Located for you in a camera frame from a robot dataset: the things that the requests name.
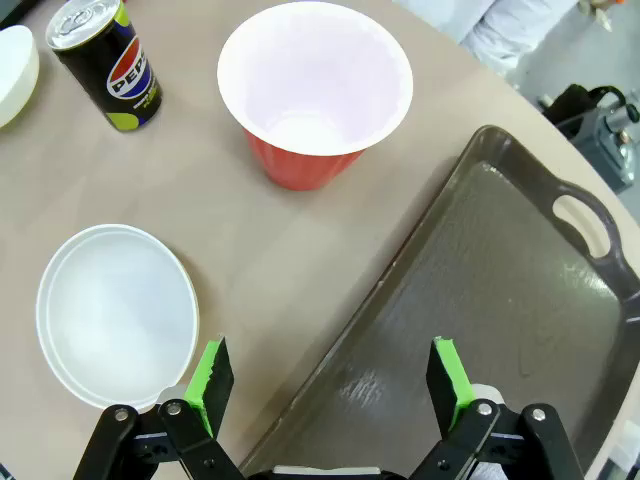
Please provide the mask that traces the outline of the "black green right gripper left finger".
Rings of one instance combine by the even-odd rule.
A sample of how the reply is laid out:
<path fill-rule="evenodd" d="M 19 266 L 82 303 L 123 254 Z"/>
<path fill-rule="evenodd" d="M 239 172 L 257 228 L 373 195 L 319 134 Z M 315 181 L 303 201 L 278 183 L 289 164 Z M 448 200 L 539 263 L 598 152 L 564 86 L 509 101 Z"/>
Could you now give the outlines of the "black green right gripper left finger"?
<path fill-rule="evenodd" d="M 140 413 L 106 408 L 89 439 L 76 479 L 151 479 L 162 463 L 177 462 L 189 479 L 241 479 L 217 440 L 234 383 L 226 341 L 207 344 L 180 398 Z"/>

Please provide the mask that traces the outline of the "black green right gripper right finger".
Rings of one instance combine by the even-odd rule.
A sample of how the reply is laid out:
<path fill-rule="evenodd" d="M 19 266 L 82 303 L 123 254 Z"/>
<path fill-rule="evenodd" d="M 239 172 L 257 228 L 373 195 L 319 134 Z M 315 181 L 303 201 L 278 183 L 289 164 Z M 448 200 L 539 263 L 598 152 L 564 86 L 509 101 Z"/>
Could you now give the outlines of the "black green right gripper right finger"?
<path fill-rule="evenodd" d="M 479 464 L 508 479 L 582 479 L 557 410 L 534 403 L 519 413 L 473 392 L 451 339 L 432 340 L 426 384 L 441 440 L 412 479 L 469 479 Z"/>

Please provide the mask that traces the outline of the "person bare hand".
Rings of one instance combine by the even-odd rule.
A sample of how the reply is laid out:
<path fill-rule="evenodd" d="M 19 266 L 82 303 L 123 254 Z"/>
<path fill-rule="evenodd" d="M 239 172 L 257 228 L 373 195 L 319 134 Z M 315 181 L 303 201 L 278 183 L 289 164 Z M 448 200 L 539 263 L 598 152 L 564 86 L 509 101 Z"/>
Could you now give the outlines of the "person bare hand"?
<path fill-rule="evenodd" d="M 610 0 L 579 0 L 578 8 L 582 13 L 592 17 L 604 30 L 612 32 L 613 28 L 607 10 L 615 4 L 615 1 Z"/>

